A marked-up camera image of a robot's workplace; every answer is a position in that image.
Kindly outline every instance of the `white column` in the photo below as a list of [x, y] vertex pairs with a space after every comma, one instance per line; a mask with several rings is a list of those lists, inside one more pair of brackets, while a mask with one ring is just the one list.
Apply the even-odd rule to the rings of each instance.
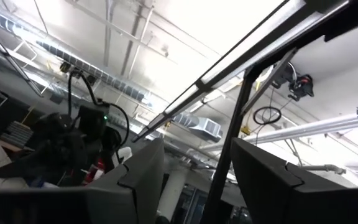
[[171, 220], [179, 201], [179, 196], [186, 183], [188, 169], [178, 166], [171, 171], [167, 184], [162, 192], [158, 210], [160, 215]]

